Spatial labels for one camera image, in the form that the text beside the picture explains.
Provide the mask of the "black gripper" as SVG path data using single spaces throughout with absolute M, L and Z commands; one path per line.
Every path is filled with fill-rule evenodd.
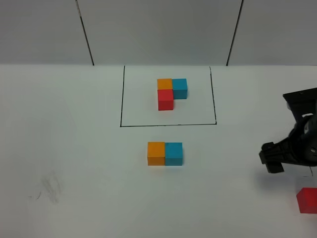
M 278 143 L 265 143 L 259 153 L 270 174 L 284 172 L 282 164 L 317 165 L 317 89 L 283 94 L 295 118 L 294 128 Z

